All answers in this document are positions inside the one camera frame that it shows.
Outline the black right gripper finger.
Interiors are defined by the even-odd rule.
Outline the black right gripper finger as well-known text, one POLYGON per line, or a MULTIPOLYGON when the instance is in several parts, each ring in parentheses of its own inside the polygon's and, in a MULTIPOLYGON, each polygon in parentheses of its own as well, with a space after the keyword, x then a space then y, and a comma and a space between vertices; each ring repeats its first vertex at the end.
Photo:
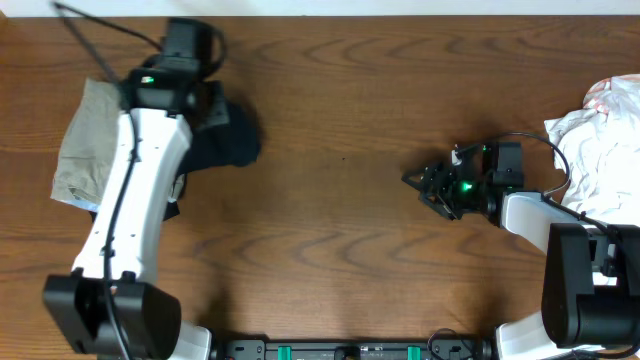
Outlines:
POLYGON ((421 194, 420 201, 435 211, 440 216, 448 220, 457 220, 455 212, 449 207, 449 205, 438 194, 421 194))
POLYGON ((415 190, 430 190, 442 166, 443 163, 438 162, 417 170, 410 170, 402 175, 401 180, 415 190))

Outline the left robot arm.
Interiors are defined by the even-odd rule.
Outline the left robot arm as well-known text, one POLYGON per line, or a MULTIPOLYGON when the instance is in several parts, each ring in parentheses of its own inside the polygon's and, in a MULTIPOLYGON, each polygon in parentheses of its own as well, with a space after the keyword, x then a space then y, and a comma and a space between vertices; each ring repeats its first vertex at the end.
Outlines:
POLYGON ((182 317, 156 287, 160 230, 192 124, 228 124, 220 82, 205 84, 203 111, 142 106, 117 120, 114 161, 90 234, 67 275, 50 275, 43 301, 80 354, 120 359, 208 359, 210 330, 182 317))

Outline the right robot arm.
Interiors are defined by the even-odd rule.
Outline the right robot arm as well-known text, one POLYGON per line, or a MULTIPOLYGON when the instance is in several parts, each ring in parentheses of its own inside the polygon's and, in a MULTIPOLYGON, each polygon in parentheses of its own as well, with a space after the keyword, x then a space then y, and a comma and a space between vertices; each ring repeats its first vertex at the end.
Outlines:
POLYGON ((499 326, 497 359, 624 359, 639 350, 639 229, 604 225, 524 189, 519 164, 462 160, 403 175, 448 220, 469 213, 546 257, 540 310, 499 326))

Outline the black leggings with red waistband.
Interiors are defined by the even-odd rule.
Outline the black leggings with red waistband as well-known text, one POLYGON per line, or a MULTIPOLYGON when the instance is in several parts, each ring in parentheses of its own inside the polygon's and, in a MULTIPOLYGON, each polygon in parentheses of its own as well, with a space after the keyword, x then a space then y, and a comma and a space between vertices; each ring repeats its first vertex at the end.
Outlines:
POLYGON ((227 101, 226 123, 205 124, 193 133, 177 175, 220 166, 245 167, 257 161, 261 143, 257 123, 238 104, 227 101))

